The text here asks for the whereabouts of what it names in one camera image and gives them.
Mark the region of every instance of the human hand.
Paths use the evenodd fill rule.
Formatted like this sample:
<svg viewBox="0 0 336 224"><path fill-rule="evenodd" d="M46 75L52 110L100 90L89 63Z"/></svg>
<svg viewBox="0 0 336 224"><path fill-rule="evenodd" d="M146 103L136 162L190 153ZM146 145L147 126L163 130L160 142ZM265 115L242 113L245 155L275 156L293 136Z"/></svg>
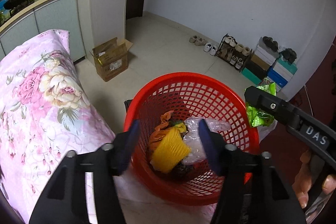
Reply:
<svg viewBox="0 0 336 224"><path fill-rule="evenodd" d="M311 172L309 163L311 159L311 151L308 150L300 157L302 162L301 169L295 177L293 189L300 202L302 208L306 208L308 203L308 191L311 188ZM329 175L323 182L322 190L325 194L330 194L336 188L336 175Z"/></svg>

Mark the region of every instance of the stack of shoe boxes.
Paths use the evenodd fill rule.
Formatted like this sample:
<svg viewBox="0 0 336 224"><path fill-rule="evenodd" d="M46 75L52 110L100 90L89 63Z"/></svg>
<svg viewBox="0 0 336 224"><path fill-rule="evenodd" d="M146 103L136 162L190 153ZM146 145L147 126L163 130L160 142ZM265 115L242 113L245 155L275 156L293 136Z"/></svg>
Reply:
<svg viewBox="0 0 336 224"><path fill-rule="evenodd" d="M268 70L267 78L276 83L277 91L283 88L296 73L296 65L289 64L287 60L283 60L280 56L274 63L273 67Z"/></svg>
<svg viewBox="0 0 336 224"><path fill-rule="evenodd" d="M278 58L279 53L268 48L261 37L251 59L246 62L241 73L257 85L267 76L268 70Z"/></svg>

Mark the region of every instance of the yellow wrapper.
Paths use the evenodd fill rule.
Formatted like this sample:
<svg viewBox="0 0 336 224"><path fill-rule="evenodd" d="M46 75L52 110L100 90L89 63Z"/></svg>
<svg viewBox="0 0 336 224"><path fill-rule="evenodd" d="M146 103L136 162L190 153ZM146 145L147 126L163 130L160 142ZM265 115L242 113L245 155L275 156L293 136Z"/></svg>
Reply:
<svg viewBox="0 0 336 224"><path fill-rule="evenodd" d="M172 127L152 155L151 165L164 174L169 173L191 152L181 139L180 130Z"/></svg>

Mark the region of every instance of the white label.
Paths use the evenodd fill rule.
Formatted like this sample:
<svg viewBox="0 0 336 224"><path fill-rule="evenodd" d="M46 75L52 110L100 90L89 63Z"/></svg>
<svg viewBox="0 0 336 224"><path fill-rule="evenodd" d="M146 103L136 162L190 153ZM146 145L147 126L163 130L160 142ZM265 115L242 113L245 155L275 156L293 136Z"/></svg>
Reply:
<svg viewBox="0 0 336 224"><path fill-rule="evenodd" d="M117 68L120 68L121 65L122 65L122 63L123 63L123 61L122 61L121 59L119 59L119 60L116 61L116 62L111 63L111 64L110 64L110 71L113 71L113 70L115 70L115 69L117 69Z"/></svg>

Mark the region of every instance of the black label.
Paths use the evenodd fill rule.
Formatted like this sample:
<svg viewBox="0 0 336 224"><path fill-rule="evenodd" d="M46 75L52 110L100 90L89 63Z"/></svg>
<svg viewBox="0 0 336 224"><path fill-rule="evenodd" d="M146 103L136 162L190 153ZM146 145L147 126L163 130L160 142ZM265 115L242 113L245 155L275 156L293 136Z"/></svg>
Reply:
<svg viewBox="0 0 336 224"><path fill-rule="evenodd" d="M330 144L327 136L322 135L319 131L315 130L312 126L303 124L300 133L310 141L313 141L323 150L326 150Z"/></svg>

